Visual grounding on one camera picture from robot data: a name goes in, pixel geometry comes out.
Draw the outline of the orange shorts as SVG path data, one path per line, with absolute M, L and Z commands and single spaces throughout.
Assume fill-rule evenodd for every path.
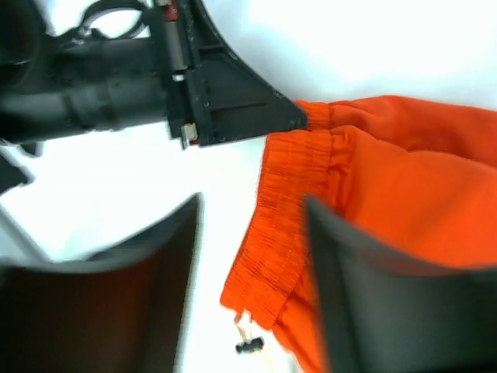
M 221 304 L 271 331 L 303 371 L 323 372 L 303 196 L 420 259 L 493 265 L 496 114 L 401 96 L 299 106 L 308 127 L 266 139 Z

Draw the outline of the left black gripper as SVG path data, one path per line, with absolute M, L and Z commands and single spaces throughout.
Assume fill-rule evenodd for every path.
M 1 142 L 24 145 L 166 120 L 196 141 L 202 90 L 187 1 L 97 1 L 51 36 L 35 1 L 1 3 Z

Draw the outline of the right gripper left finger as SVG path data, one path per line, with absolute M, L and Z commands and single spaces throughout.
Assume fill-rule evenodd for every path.
M 200 198 L 87 260 L 1 264 L 3 372 L 171 372 Z

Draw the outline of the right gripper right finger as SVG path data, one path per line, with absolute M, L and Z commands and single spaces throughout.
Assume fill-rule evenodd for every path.
M 314 197 L 305 201 L 328 367 L 334 372 L 494 372 L 496 270 L 400 253 Z

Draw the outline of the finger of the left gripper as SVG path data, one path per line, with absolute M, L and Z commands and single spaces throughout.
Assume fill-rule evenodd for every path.
M 200 146 L 304 129 L 293 101 L 253 71 L 228 45 L 201 1 L 186 2 L 194 123 Z

